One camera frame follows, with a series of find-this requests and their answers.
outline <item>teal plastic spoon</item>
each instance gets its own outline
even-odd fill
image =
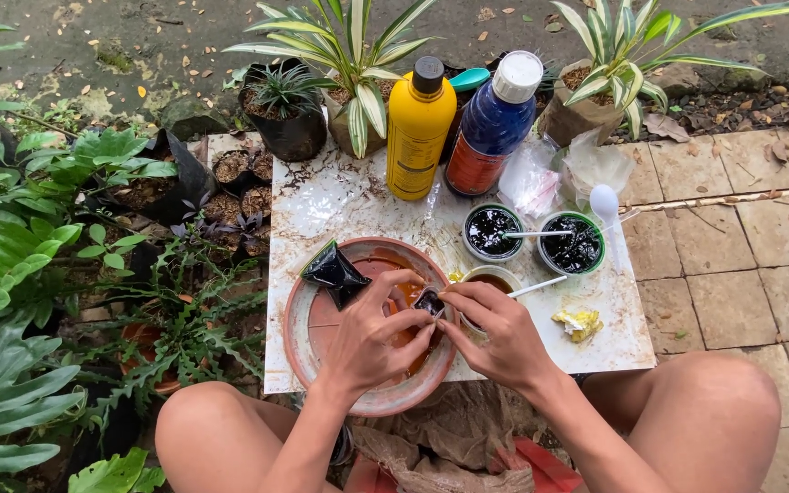
[[[455,92],[476,89],[489,78],[489,71],[482,67],[468,68],[452,78],[450,84]]]

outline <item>bottle label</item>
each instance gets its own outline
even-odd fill
[[[396,196],[412,200],[428,194],[445,140],[445,133],[431,139],[416,139],[396,126],[389,126],[388,181]]]
[[[482,195],[495,185],[504,170],[502,156],[489,156],[473,150],[461,132],[446,168],[446,180],[465,195]]]

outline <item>bottle cap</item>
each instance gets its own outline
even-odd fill
[[[444,83],[444,64],[433,56],[423,56],[413,66],[413,89],[435,94]]]
[[[542,77],[543,64],[533,53],[509,52],[498,65],[492,89],[505,102],[519,105],[534,97]]]

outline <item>striped leaf plant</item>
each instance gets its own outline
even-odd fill
[[[324,9],[327,3],[331,14]],[[258,3],[268,17],[246,31],[272,31],[267,35],[273,42],[243,43],[226,48],[225,52],[256,52],[272,56],[294,56],[304,62],[316,62],[333,68],[340,74],[338,81],[330,80],[321,87],[342,87],[349,91],[352,100],[343,107],[349,122],[352,149],[358,158],[367,151],[367,127],[373,126],[379,137],[386,138],[388,117],[386,106],[376,81],[400,81],[399,74],[385,69],[417,50],[430,39],[405,39],[411,32],[410,25],[437,0],[416,0],[398,17],[372,45],[365,44],[367,20],[370,17],[370,0],[352,0],[348,11],[343,12],[340,0],[312,0],[321,20],[305,7],[288,7],[285,10]],[[337,36],[343,32],[345,43]]]
[[[670,10],[657,12],[658,0],[648,1],[637,14],[632,11],[632,0],[621,0],[616,12],[610,11],[608,0],[598,0],[596,7],[587,12],[586,19],[568,5],[553,4],[583,39],[592,61],[589,74],[564,104],[574,105],[595,94],[611,95],[615,107],[625,113],[633,138],[638,137],[643,120],[641,103],[637,99],[639,94],[650,96],[663,112],[668,111],[668,98],[663,89],[645,77],[660,65],[684,62],[760,70],[747,63],[673,53],[687,40],[742,20],[789,14],[789,2],[739,9],[708,20],[675,40],[684,21]],[[656,50],[662,52],[641,63]]]

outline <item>hand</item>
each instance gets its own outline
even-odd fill
[[[351,407],[367,390],[407,371],[428,349],[434,318],[423,309],[409,309],[398,284],[424,284],[412,270],[383,272],[343,310],[343,321],[331,342],[314,388],[333,389]],[[389,317],[389,299],[397,313]],[[395,349],[389,338],[412,326],[422,327],[406,346]]]
[[[538,378],[559,371],[529,311],[517,300],[486,283],[451,284],[439,297],[488,334],[489,341],[477,347],[454,324],[437,320],[472,370],[523,395]]]

